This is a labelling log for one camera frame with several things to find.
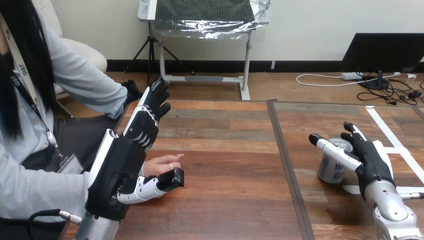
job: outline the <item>white cable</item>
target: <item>white cable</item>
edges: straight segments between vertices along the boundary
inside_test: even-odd
[[[384,76],[383,78],[391,78],[391,77],[395,77],[395,76],[399,76],[400,73],[399,72],[395,72],[393,75],[390,76]],[[342,76],[326,76],[326,75],[319,75],[319,74],[302,74],[300,76],[296,77],[296,82],[302,84],[302,85],[306,85],[306,86],[315,86],[315,87],[339,87],[339,86],[347,86],[347,85],[353,85],[353,84],[360,84],[360,83],[365,83],[365,82],[369,82],[369,81],[374,81],[377,78],[373,78],[370,80],[366,80],[366,81],[355,81],[355,82],[349,82],[349,83],[344,83],[344,84],[330,84],[330,85],[320,85],[320,84],[310,84],[310,83],[303,83],[299,81],[300,77],[303,76],[317,76],[317,77],[325,77],[325,78],[331,78],[331,79],[341,79]]]

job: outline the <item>light blue shirt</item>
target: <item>light blue shirt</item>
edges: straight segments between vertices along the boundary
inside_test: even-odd
[[[56,83],[73,99],[97,112],[117,118],[123,112],[127,89],[67,47],[42,19],[41,22]],[[60,174],[27,170],[21,166],[30,154],[45,149],[49,140],[37,114],[21,94],[17,90],[15,92],[23,139],[8,138],[0,127],[0,218],[26,220],[35,212],[49,209],[62,209],[82,216],[88,194],[88,173]],[[40,101],[41,117],[53,131],[53,113],[45,110],[40,94],[36,94]],[[40,217],[37,220],[53,222],[60,218]]]

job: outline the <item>black pants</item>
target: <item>black pants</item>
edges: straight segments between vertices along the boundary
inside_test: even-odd
[[[111,119],[105,115],[58,119],[55,121],[53,133],[60,152],[64,156],[71,156],[75,153],[84,170],[89,171],[106,129],[114,129],[117,122],[117,119]],[[53,146],[48,146],[46,149],[28,156],[22,165],[30,170],[57,172],[62,158],[55,151]],[[65,222],[34,222],[32,228],[34,240],[57,240],[64,225]],[[29,240],[27,222],[0,219],[0,240]]]

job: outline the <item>robotic arm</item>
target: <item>robotic arm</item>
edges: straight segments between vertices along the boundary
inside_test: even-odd
[[[424,240],[417,228],[417,216],[403,200],[420,198],[420,194],[400,195],[396,190],[388,165],[374,144],[367,141],[359,129],[345,122],[341,138],[353,146],[353,153],[335,146],[318,134],[309,141],[358,176],[359,190],[374,218],[374,233],[380,240]]]
[[[131,204],[159,197],[184,185],[180,168],[159,176],[140,175],[155,142],[158,122],[170,109],[168,83],[161,77],[147,87],[123,134],[108,129],[88,177],[88,199],[77,240],[113,240]],[[74,215],[65,214],[70,219]]]

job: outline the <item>can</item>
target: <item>can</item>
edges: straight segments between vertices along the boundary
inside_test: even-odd
[[[328,141],[349,153],[354,150],[352,144],[344,139],[331,138]],[[324,154],[317,174],[318,178],[328,184],[339,184],[345,175],[345,166],[336,162],[334,158]]]

